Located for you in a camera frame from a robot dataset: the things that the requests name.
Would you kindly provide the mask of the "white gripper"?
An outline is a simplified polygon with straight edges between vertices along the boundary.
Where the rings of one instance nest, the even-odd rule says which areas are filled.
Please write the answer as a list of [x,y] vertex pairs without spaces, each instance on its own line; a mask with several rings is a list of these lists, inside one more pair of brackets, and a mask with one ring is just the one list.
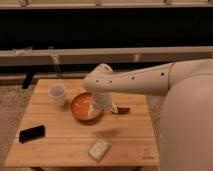
[[109,93],[95,93],[93,95],[93,105],[96,108],[110,108],[113,114],[118,114],[117,106],[112,102],[111,95]]

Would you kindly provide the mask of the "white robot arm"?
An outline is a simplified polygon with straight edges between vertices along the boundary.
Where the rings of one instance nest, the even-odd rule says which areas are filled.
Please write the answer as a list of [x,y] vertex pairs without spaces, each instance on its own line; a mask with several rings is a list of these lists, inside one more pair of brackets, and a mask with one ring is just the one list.
[[101,106],[111,92],[163,96],[160,171],[213,171],[213,59],[115,73],[98,65],[84,87]]

